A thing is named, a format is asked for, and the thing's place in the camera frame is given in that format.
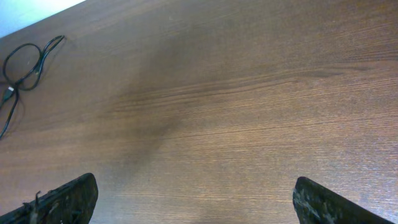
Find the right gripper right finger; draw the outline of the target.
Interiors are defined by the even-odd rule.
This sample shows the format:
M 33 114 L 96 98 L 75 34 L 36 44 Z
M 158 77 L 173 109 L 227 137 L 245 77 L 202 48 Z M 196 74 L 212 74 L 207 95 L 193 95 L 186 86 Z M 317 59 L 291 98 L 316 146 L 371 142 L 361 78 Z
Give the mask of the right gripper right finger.
M 392 224 L 307 177 L 299 177 L 292 194 L 301 224 Z

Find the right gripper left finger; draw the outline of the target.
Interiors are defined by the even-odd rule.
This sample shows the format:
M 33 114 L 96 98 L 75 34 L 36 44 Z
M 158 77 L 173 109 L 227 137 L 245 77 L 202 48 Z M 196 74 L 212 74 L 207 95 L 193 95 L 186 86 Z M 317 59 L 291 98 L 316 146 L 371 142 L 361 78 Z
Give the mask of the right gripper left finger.
M 1 223 L 11 224 L 88 224 L 98 199 L 95 176 L 86 173 L 45 195 L 1 216 Z

